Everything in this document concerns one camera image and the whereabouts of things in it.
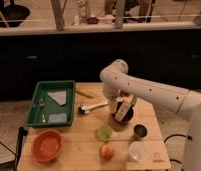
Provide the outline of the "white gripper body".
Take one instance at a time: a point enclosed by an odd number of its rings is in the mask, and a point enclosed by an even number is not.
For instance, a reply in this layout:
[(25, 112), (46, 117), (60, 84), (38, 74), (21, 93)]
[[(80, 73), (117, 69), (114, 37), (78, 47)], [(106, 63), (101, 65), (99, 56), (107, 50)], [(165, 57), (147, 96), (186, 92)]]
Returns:
[(130, 97), (129, 96), (119, 96), (116, 99), (109, 99), (108, 100), (108, 106), (109, 106), (109, 111), (111, 114), (115, 114), (119, 106), (124, 102), (124, 101), (129, 101)]

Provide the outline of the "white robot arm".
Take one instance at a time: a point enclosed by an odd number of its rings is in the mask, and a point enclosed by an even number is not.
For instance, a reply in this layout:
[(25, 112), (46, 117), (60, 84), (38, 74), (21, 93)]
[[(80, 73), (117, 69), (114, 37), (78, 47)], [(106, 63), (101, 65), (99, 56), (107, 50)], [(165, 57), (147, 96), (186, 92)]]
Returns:
[(121, 91), (158, 104), (189, 122), (181, 171), (201, 171), (201, 93), (128, 75), (128, 64), (117, 59), (100, 72), (108, 99)]

